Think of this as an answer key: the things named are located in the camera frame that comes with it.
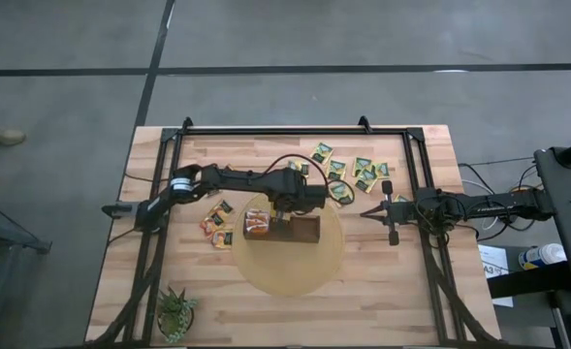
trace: round placemat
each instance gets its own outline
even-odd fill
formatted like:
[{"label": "round placemat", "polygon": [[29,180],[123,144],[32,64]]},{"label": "round placemat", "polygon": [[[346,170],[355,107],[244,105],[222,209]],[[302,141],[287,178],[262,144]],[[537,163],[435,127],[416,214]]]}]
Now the round placemat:
[{"label": "round placemat", "polygon": [[260,194],[246,204],[234,227],[234,259],[248,282],[271,295],[300,296],[333,278],[341,264],[344,242],[341,224],[330,204],[308,213],[320,216],[318,243],[244,238],[243,219],[250,208],[270,211],[268,197]]}]

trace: gray floor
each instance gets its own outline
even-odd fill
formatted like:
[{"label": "gray floor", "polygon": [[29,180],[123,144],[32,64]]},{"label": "gray floor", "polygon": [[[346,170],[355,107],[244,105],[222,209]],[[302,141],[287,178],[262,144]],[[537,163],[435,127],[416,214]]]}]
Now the gray floor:
[{"label": "gray floor", "polygon": [[[0,2],[0,69],[147,67],[164,4]],[[571,0],[178,0],[161,66],[559,62],[571,63]],[[54,241],[46,257],[24,254],[1,348],[82,341],[110,226],[99,207],[115,200],[144,82],[0,78],[0,125],[28,134],[0,147],[0,207]],[[527,156],[571,143],[571,72],[159,77],[146,124],[352,124],[363,114],[449,124],[462,162]],[[481,173],[504,190],[527,166]],[[553,224],[536,224],[491,244],[557,240]],[[511,342],[536,343],[537,332],[501,327]]]}]

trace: succulent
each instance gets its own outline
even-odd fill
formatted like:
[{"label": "succulent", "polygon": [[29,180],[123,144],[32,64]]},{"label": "succulent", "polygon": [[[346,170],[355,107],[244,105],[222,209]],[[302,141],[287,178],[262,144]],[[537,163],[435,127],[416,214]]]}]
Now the succulent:
[{"label": "succulent", "polygon": [[169,294],[160,291],[158,298],[158,321],[160,331],[167,338],[168,343],[176,343],[184,338],[190,327],[192,308],[197,300],[186,300],[186,289],[179,296],[169,287]]}]

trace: paper sheet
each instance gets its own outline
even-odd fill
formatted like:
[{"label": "paper sheet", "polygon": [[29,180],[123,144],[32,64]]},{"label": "paper sheet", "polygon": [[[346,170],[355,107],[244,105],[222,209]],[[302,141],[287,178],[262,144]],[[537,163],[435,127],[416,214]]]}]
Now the paper sheet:
[{"label": "paper sheet", "polygon": [[[479,253],[481,254],[481,262],[486,272],[486,278],[491,278],[509,273],[507,270],[507,253],[504,248],[479,245]],[[505,297],[492,300],[495,305],[514,306],[514,300],[511,297]]]}]

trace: person's foot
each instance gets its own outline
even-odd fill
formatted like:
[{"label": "person's foot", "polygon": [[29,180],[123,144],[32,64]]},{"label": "person's foot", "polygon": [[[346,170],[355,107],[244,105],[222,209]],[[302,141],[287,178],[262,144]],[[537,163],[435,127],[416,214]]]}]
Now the person's foot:
[{"label": "person's foot", "polygon": [[24,142],[26,135],[18,130],[6,130],[0,128],[0,143],[3,145],[15,145]]}]

